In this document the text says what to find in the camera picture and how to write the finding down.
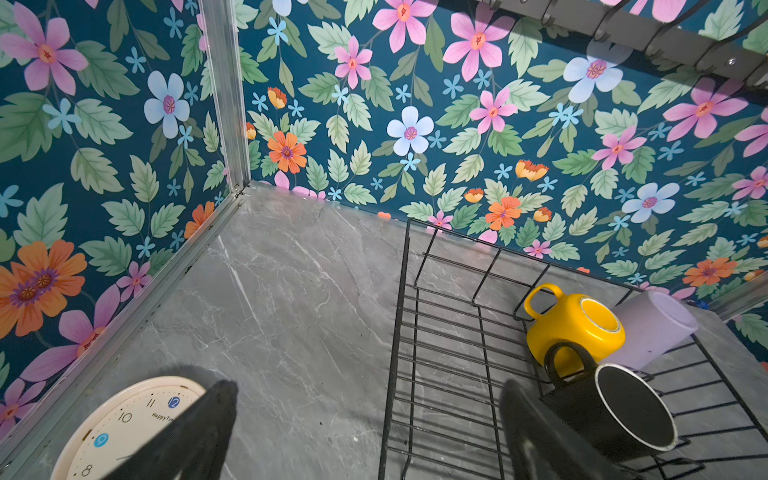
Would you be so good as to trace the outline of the yellow mug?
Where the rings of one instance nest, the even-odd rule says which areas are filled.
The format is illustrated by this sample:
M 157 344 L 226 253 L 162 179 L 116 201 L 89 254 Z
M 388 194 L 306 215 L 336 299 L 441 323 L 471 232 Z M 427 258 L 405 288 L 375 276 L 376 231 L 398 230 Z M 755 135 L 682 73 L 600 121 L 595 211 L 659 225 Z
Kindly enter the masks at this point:
M 553 294 L 555 303 L 538 312 L 533 300 L 543 291 Z M 614 312 L 585 294 L 566 294 L 545 283 L 527 295 L 523 308 L 534 320 L 527 332 L 527 346 L 550 378 L 591 369 L 626 342 L 625 328 Z

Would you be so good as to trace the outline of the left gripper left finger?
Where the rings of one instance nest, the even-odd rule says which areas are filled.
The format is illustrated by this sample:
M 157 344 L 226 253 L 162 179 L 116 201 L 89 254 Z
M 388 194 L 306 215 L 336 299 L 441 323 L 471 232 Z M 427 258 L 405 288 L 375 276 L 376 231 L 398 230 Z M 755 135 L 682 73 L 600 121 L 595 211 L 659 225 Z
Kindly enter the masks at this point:
M 224 467 L 237 416 L 238 385 L 221 380 L 108 479 L 217 480 Z

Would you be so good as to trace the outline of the black mug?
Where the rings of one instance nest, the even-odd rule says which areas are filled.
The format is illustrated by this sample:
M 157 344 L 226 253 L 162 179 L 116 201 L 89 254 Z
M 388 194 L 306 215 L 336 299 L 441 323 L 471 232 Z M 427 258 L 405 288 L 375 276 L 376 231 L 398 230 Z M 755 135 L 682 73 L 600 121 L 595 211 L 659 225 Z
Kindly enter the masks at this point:
M 563 379 L 555 366 L 563 349 L 574 352 L 582 370 Z M 553 390 L 543 402 L 608 459 L 622 463 L 672 451 L 678 429 L 668 407 L 642 378 L 617 364 L 598 364 L 581 345 L 564 341 L 545 355 Z

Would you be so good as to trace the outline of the lavender plastic cup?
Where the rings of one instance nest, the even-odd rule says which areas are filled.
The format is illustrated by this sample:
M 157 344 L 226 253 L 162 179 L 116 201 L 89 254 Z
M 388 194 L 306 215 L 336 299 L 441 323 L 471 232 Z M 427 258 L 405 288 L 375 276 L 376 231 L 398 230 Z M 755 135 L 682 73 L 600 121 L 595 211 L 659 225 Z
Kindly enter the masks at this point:
M 644 367 L 693 335 L 699 328 L 695 316 L 679 300 L 656 291 L 641 293 L 613 309 L 626 339 L 615 353 L 602 360 L 632 370 Z

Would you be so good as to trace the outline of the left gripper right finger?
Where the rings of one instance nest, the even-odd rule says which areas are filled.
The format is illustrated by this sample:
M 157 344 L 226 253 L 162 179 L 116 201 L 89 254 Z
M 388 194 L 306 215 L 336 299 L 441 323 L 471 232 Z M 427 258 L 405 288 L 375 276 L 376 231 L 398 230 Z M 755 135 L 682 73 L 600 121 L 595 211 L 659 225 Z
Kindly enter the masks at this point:
M 515 479 L 622 479 L 624 472 L 514 380 L 504 383 L 500 416 Z

